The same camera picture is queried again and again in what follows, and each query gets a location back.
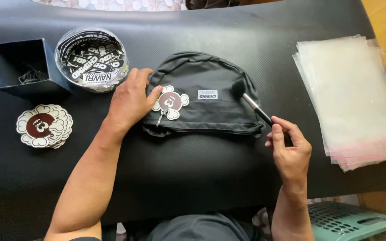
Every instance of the brush bristles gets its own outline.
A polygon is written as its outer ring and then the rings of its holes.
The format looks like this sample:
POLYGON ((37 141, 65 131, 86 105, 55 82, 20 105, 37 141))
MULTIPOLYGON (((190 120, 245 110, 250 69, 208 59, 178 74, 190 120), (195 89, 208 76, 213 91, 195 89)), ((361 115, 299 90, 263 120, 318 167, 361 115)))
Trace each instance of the brush bristles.
POLYGON ((239 100, 245 93, 245 84, 243 80, 237 80, 232 85, 232 95, 239 100))

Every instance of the brush handle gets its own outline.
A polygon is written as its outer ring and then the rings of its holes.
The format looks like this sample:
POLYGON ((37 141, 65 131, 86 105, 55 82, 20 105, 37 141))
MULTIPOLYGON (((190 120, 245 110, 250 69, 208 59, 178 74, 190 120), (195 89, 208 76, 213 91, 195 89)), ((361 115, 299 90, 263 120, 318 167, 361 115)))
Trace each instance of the brush handle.
MULTIPOLYGON (((269 118, 268 115, 266 115, 266 113, 260 109, 260 107, 257 107, 254 109, 254 111, 262 118, 264 119, 264 121, 270 126, 272 127, 272 125, 274 124, 273 121, 271 120, 271 118, 269 118)), ((288 133, 284 132, 284 143, 285 143, 285 146, 286 147, 292 147, 294 146, 293 145, 293 142, 291 141, 291 137, 288 133)))

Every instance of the green plastic crate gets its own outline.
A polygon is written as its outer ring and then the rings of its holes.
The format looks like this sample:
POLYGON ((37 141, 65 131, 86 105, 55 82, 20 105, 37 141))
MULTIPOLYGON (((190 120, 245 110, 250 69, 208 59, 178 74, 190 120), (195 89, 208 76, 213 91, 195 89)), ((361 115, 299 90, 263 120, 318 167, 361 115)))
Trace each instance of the green plastic crate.
POLYGON ((359 241, 386 231, 386 215, 337 202, 308 205, 316 241, 359 241))

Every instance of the makeup brush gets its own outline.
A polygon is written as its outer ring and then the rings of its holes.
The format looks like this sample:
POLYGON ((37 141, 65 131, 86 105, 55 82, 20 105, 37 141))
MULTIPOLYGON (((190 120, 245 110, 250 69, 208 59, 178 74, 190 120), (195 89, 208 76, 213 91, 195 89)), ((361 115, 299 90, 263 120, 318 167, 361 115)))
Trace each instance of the makeup brush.
MULTIPOLYGON (((255 103, 253 101, 253 99, 251 99, 251 97, 249 97, 246 93, 245 93, 245 84, 244 84, 244 81, 243 80, 237 80, 233 83, 232 85, 232 95, 233 97, 239 101, 241 98, 244 98, 244 100, 249 104, 249 106, 251 108, 254 109, 254 111, 270 126, 272 127, 272 125, 274 124, 273 121, 271 120, 271 118, 269 118, 268 115, 266 115, 266 113, 260 109, 259 105, 257 105, 257 103, 255 103)), ((291 138, 290 136, 284 132, 284 142, 285 142, 285 146, 286 147, 291 147, 293 146, 293 143, 291 141, 291 138)))

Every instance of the pebble patterned floor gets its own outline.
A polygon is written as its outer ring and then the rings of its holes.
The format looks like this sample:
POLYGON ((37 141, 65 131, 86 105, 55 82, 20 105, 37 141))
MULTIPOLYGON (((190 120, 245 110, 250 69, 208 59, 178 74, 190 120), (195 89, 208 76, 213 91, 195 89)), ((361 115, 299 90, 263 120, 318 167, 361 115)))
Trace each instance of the pebble patterned floor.
POLYGON ((59 7, 105 11, 175 11, 187 10, 185 0, 32 0, 59 7))

